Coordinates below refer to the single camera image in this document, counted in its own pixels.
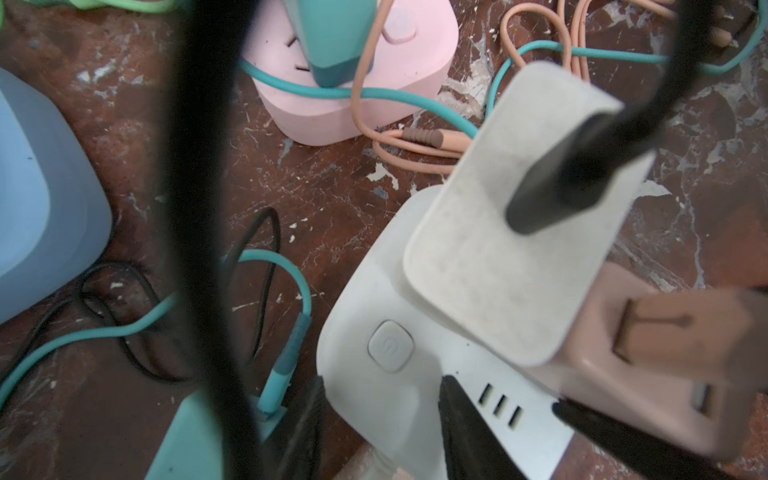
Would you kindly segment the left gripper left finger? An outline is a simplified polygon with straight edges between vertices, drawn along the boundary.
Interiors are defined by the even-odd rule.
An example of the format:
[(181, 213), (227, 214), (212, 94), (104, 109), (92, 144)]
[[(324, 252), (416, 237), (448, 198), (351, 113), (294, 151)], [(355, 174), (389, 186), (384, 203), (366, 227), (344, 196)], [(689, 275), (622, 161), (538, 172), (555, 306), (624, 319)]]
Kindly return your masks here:
[(321, 376), (293, 400), (263, 443), (266, 479), (319, 479), (326, 395)]

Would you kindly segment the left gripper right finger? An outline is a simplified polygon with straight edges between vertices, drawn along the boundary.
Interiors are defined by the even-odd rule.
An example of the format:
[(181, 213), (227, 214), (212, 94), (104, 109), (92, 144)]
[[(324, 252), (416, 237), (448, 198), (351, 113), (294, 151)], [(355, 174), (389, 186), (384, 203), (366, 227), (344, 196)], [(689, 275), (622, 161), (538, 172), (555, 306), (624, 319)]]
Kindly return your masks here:
[(441, 379), (438, 409), (448, 479), (526, 479), (454, 376)]

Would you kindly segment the teal charger plug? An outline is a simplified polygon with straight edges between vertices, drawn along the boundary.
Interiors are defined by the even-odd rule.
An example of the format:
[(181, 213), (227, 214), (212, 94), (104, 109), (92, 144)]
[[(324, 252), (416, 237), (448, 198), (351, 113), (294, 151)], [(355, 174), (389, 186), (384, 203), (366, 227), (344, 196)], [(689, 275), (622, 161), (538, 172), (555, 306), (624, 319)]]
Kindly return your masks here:
[(145, 479), (222, 479), (223, 467), (220, 427), (205, 394), (192, 393), (180, 403)]

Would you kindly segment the white power strip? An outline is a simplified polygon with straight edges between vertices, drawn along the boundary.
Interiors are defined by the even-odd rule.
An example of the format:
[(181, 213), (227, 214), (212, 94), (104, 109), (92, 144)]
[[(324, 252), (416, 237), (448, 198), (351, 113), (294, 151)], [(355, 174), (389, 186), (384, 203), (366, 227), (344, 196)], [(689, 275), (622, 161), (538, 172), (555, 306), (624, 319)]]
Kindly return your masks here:
[(356, 269), (319, 337), (316, 365), (332, 408), (416, 479), (443, 479), (439, 386), (455, 377), (522, 473), (547, 479), (573, 436), (553, 398), (444, 326), (406, 280), (403, 255), (439, 194), (407, 200)]

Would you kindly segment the pink charger plug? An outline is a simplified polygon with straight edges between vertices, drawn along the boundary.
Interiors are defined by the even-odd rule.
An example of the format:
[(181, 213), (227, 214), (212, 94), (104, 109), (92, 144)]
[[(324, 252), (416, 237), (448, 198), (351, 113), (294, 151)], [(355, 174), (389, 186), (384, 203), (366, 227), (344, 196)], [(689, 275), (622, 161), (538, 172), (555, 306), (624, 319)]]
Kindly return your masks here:
[(663, 293), (606, 263), (555, 355), (526, 372), (556, 396), (730, 461), (767, 389), (767, 288)]

